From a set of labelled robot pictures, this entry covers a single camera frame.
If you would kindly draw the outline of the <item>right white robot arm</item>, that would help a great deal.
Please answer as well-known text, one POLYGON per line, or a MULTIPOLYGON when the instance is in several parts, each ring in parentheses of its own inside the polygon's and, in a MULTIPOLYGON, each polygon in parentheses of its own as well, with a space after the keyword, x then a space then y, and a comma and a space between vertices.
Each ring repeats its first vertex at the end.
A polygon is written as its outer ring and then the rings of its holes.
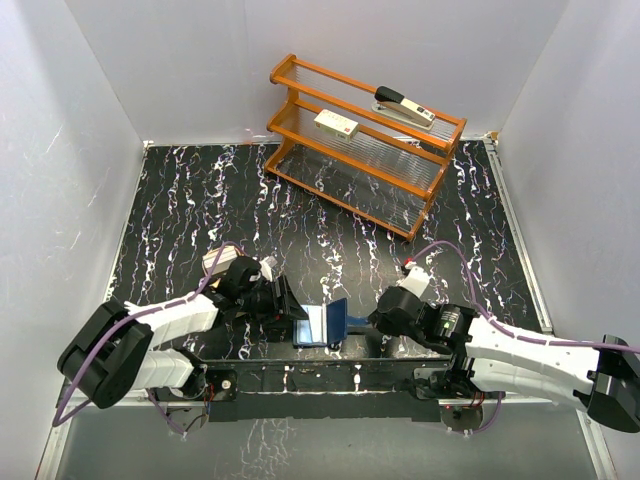
POLYGON ((619 337, 558 339, 471 308, 432 307, 401 286, 383 293, 368 321, 448 357, 444 370, 417 381, 430 397, 517 393, 570 405, 612 430, 639 430, 639 352, 619 337))

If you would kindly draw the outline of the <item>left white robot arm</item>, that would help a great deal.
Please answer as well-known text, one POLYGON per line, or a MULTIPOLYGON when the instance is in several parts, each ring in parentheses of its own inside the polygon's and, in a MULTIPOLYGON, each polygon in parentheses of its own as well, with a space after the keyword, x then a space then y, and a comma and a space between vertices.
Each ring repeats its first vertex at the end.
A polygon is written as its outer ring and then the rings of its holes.
POLYGON ((276 328, 308 319, 287 278, 275 275, 276 264, 272 256, 235 256, 182 297, 146 307, 104 302, 63 350, 57 369, 100 409, 132 390, 170 388, 197 398, 206 374, 189 356, 163 344, 237 317, 276 328))

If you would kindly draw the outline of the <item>stack of credit cards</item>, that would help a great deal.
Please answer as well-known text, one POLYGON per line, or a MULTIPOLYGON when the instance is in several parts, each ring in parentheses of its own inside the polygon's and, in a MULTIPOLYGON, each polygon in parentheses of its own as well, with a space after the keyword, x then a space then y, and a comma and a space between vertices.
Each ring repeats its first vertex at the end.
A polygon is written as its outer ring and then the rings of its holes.
POLYGON ((234 246, 211 250, 202 257, 203 272, 205 275, 225 272, 237 257, 238 251, 234 246))

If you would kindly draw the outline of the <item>blue card holder wallet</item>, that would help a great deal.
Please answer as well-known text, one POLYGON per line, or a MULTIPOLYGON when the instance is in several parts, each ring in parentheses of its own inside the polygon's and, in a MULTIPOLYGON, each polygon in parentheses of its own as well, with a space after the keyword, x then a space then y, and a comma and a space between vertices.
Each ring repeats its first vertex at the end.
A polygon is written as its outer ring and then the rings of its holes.
POLYGON ((303 305, 305 317, 294 321, 293 345, 297 348, 327 347, 339 344, 351 329, 368 327, 366 317, 348 313, 346 298, 329 304, 303 305))

